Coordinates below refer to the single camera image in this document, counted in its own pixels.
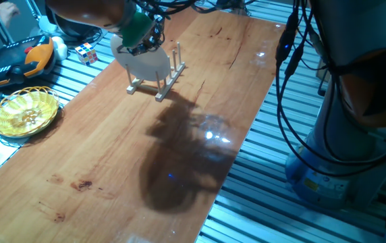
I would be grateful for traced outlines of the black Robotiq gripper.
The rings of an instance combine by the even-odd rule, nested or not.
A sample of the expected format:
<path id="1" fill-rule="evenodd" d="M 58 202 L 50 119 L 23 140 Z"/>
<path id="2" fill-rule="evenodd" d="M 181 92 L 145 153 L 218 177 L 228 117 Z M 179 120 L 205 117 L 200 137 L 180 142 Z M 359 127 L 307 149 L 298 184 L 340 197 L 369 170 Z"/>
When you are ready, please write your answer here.
<path id="1" fill-rule="evenodd" d="M 165 23 L 156 22 L 155 25 L 150 29 L 150 32 L 140 41 L 140 43 L 134 48 L 127 48 L 128 53 L 133 56 L 141 55 L 147 52 L 155 52 L 164 43 Z"/>

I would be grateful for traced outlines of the person hand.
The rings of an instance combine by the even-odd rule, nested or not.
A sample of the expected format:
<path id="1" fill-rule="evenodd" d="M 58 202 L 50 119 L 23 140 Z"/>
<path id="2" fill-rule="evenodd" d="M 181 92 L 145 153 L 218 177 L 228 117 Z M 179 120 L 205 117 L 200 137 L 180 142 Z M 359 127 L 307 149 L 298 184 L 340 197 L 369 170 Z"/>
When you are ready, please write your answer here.
<path id="1" fill-rule="evenodd" d="M 0 18 L 6 28 L 11 24 L 13 17 L 19 13 L 20 10 L 15 3 L 8 1 L 0 3 Z"/>

